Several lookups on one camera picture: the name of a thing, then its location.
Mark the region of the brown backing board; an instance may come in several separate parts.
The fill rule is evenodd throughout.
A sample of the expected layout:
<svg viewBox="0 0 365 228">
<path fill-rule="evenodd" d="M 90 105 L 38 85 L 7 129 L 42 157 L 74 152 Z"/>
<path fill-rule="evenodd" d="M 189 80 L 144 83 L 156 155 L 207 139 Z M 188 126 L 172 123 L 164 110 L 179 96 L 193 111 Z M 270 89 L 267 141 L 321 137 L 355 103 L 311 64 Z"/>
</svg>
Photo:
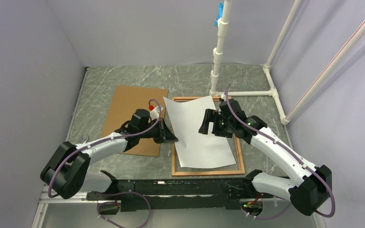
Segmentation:
<svg viewBox="0 0 365 228">
<path fill-rule="evenodd" d="M 163 98 L 168 93 L 167 89 L 160 88 L 116 86 L 100 136 L 107 136 L 120 128 L 137 109 L 147 109 L 150 99 L 156 99 L 160 105 L 165 106 Z M 141 139 L 138 145 L 124 154 L 158 157 L 160 144 L 156 144 L 153 139 Z"/>
</svg>

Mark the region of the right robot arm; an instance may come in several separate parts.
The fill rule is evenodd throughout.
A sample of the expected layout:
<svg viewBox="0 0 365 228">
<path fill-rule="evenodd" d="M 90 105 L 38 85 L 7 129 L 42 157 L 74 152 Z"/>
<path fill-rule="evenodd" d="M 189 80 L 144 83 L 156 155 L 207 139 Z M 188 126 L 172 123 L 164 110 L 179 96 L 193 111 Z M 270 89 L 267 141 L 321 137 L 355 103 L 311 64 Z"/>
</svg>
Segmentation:
<svg viewBox="0 0 365 228">
<path fill-rule="evenodd" d="M 210 123 L 213 123 L 212 134 L 242 139 L 267 155 L 287 175 L 282 178 L 253 170 L 243 178 L 245 195 L 255 197 L 266 193 L 285 199 L 306 216 L 318 213 L 319 207 L 330 200 L 331 212 L 324 216 L 330 218 L 334 215 L 336 203 L 332 192 L 332 171 L 327 166 L 316 166 L 301 157 L 259 117 L 246 116 L 234 99 L 222 101 L 218 110 L 206 109 L 199 133 L 207 134 Z"/>
</svg>

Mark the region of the landscape photo print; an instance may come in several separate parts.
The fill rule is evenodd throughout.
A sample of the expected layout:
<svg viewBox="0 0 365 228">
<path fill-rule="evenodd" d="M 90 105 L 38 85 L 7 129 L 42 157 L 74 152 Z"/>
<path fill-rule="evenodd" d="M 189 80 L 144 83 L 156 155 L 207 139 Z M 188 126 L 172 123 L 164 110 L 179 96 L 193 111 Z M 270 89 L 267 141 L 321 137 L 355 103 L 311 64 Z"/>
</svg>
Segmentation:
<svg viewBox="0 0 365 228">
<path fill-rule="evenodd" d="M 199 133 L 205 110 L 216 109 L 213 98 L 201 97 L 187 102 L 164 98 L 181 167 L 212 169 L 236 163 L 228 140 L 205 131 Z"/>
</svg>

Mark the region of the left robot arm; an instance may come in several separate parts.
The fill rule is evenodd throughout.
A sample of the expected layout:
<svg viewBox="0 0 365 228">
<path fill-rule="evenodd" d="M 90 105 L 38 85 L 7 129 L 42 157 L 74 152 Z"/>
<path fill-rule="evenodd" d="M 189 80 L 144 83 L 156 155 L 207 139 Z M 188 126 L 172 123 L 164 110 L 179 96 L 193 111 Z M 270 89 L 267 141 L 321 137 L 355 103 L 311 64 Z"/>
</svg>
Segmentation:
<svg viewBox="0 0 365 228">
<path fill-rule="evenodd" d="M 116 178 L 107 171 L 90 172 L 89 167 L 132 149 L 141 139 L 153 139 L 157 144 L 178 141 L 158 111 L 137 109 L 129 121 L 108 136 L 80 144 L 61 143 L 40 174 L 48 185 L 48 196 L 69 199 L 83 190 L 98 191 L 107 200 L 114 198 Z"/>
</svg>

